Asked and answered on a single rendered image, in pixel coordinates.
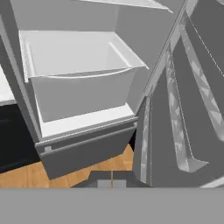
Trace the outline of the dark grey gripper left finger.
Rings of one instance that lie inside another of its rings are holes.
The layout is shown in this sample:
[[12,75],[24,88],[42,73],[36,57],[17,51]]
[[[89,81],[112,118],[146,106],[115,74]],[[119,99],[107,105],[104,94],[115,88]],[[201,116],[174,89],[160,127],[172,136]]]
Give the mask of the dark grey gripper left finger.
[[73,188],[110,188],[111,171],[91,171],[88,178],[73,186]]

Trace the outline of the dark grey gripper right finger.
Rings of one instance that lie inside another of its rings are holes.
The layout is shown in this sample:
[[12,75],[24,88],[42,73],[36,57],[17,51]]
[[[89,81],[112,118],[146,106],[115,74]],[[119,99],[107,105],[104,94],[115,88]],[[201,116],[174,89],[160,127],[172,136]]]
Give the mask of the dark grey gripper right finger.
[[138,180],[133,171],[114,171],[113,186],[121,188],[145,187],[145,183]]

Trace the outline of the grey fridge door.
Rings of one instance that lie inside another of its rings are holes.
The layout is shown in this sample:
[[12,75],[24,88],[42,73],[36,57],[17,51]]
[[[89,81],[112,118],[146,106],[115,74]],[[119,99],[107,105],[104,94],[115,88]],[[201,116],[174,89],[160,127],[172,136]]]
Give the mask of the grey fridge door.
[[224,142],[214,131],[205,107],[206,161],[193,174],[177,165],[166,83],[165,53],[184,11],[187,34],[224,118],[224,0],[187,0],[146,86],[137,127],[133,170],[151,187],[224,187]]

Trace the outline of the clear fridge door bin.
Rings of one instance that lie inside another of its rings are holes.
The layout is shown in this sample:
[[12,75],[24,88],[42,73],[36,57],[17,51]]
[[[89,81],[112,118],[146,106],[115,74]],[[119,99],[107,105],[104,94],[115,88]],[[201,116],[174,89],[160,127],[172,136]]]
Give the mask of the clear fridge door bin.
[[213,92],[207,82],[207,78],[203,72],[196,52],[186,31],[186,25],[189,20],[188,14],[184,11],[183,16],[179,22],[179,32],[185,47],[185,52],[192,69],[194,79],[196,80],[201,98],[205,104],[206,111],[213,124],[213,129],[217,137],[224,142],[224,118],[221,114],[219,106],[214,99]]
[[208,165],[203,133],[207,119],[179,27],[167,47],[165,68],[177,165],[182,172],[193,174]]

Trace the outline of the white fridge crisper drawer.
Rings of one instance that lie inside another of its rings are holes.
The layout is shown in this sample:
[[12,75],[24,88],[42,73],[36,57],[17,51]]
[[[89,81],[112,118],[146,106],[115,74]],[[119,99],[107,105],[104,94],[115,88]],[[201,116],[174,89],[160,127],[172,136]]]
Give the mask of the white fridge crisper drawer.
[[148,67],[115,33],[21,31],[19,40],[45,123],[139,103]]

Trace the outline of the grey fridge body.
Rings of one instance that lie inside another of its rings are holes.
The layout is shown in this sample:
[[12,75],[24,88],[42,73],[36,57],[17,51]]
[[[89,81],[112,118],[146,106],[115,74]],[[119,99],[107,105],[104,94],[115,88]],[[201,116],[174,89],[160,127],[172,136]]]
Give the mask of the grey fridge body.
[[[156,0],[167,10],[78,0],[0,0],[2,68],[36,144],[137,117],[147,83],[186,0]],[[26,80],[21,31],[113,32],[148,67],[139,103],[44,122],[32,84]]]

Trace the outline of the glass fridge shelf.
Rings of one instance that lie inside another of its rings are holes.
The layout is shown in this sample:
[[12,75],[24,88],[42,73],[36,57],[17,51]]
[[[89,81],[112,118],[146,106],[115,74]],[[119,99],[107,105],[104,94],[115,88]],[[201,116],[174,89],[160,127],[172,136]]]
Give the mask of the glass fridge shelf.
[[90,3],[102,3],[102,4],[117,4],[117,5],[149,8],[149,9],[160,9],[172,13],[172,10],[170,10],[167,6],[157,2],[156,0],[78,0],[78,1],[90,2]]

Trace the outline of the grey freezer drawer front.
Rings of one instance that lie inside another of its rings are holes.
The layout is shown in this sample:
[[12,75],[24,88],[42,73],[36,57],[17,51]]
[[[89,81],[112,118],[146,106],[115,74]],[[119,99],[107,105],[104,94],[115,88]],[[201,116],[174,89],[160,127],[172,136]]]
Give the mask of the grey freezer drawer front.
[[137,117],[37,143],[35,148],[49,179],[56,179],[114,158],[124,152],[137,128]]

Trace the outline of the black cupboard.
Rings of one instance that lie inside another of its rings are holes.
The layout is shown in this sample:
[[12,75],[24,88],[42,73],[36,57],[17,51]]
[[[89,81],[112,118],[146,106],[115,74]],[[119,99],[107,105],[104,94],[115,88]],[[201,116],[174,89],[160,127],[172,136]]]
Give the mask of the black cupboard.
[[0,173],[39,161],[18,105],[0,106]]

